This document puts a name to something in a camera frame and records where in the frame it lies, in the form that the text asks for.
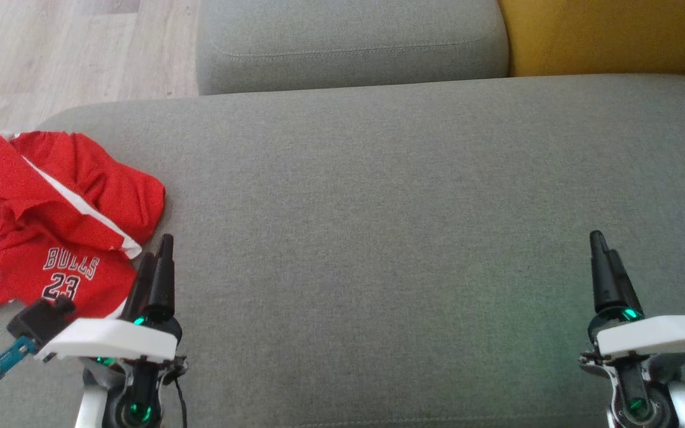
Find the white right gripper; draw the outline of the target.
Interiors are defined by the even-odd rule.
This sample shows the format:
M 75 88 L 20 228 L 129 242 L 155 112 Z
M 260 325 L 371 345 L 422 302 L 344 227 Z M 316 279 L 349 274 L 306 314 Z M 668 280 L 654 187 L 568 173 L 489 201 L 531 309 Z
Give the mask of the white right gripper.
M 595 313 L 615 307 L 620 301 L 628 308 L 643 311 L 619 252 L 609 248 L 599 230 L 590 233 L 589 241 Z M 606 360 L 685 353 L 685 315 L 658 315 L 602 329 L 595 334 L 595 343 Z

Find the red garment with white stripe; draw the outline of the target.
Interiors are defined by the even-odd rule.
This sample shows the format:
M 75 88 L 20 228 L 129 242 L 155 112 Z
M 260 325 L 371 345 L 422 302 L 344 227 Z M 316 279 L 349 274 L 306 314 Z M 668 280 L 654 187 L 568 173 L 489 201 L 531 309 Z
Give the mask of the red garment with white stripe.
M 157 178 L 81 133 L 0 132 L 0 208 L 59 242 L 137 257 L 164 211 Z

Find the large grey sofa back cushion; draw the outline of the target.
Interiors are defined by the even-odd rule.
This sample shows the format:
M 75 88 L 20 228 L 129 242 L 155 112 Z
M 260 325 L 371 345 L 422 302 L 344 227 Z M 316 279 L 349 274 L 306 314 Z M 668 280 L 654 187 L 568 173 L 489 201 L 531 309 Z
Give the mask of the large grey sofa back cushion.
M 497 0 L 201 0 L 200 95 L 503 78 Z

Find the grey sofa seat cushion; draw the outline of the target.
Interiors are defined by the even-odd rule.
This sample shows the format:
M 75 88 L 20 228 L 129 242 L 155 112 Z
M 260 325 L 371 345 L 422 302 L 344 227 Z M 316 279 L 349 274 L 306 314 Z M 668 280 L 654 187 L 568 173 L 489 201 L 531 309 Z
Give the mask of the grey sofa seat cushion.
M 685 314 L 685 77 L 78 106 L 156 176 L 188 428 L 607 428 L 588 235 Z

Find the red shirt with white sleeves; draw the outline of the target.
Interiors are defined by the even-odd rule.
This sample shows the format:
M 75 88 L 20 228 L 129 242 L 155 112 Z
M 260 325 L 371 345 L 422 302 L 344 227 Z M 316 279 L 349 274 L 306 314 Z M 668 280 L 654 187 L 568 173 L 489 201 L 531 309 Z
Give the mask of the red shirt with white sleeves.
M 0 203 L 0 306 L 66 297 L 75 317 L 117 317 L 135 277 L 122 252 L 61 241 L 38 224 L 18 223 Z

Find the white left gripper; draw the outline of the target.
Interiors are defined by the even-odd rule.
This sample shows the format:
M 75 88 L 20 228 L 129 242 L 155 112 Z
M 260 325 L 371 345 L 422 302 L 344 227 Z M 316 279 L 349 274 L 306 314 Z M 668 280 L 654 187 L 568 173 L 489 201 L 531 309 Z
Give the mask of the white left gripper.
M 167 322 L 175 314 L 174 237 L 161 238 L 157 255 L 144 253 L 130 295 L 124 304 L 124 320 L 76 319 L 36 353 L 38 360 L 103 357 L 153 363 L 173 360 L 177 350 L 174 334 L 135 325 L 149 316 L 153 322 Z

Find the yellow sofa cushion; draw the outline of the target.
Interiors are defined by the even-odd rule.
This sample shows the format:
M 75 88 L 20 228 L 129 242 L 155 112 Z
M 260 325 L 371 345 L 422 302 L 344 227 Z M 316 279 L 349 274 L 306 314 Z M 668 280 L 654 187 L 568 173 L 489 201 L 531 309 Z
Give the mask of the yellow sofa cushion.
M 515 77 L 685 75 L 685 0 L 498 0 Z

